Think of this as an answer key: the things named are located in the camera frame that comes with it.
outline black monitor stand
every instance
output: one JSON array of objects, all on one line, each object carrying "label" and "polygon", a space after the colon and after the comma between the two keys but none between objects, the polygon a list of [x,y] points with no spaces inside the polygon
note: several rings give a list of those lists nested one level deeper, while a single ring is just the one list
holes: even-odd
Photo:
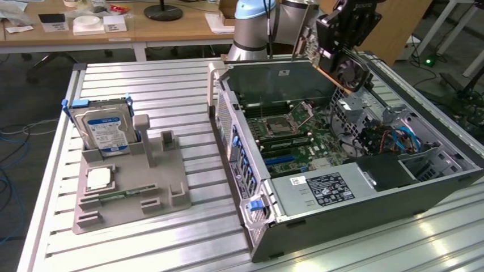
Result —
[{"label": "black monitor stand", "polygon": [[155,21],[174,21],[181,18],[182,10],[178,7],[165,5],[165,1],[159,0],[158,5],[143,9],[143,16]]}]

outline aluminum table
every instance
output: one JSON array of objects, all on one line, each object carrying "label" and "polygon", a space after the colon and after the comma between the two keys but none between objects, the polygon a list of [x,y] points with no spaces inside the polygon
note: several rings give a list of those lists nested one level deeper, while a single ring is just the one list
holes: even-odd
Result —
[{"label": "aluminum table", "polygon": [[[206,66],[218,59],[91,64],[71,72],[66,98],[129,93],[149,135],[178,135],[190,209],[99,231],[70,231],[81,139],[61,114],[18,271],[473,271],[484,267],[484,183],[427,212],[250,263],[206,115]],[[406,84],[387,70],[399,84]],[[374,92],[387,92],[377,80]],[[398,97],[387,94],[390,104]]]}]

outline paper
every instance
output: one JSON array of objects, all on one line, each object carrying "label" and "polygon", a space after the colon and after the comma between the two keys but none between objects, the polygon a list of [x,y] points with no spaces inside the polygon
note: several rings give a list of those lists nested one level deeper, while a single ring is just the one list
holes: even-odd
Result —
[{"label": "paper", "polygon": [[205,13],[206,23],[209,24],[210,31],[214,34],[231,34],[234,27],[223,26],[218,14]]},{"label": "paper", "polygon": [[[9,3],[14,4],[18,9],[25,12],[25,8],[26,8],[26,3],[22,3],[22,2],[17,2],[17,1],[7,1]],[[6,18],[6,16],[1,13],[0,11],[0,18]]]},{"label": "paper", "polygon": [[30,27],[29,25],[26,27],[6,27],[5,28],[7,33],[17,33],[17,32],[23,32],[27,30],[31,30],[33,27]]}]

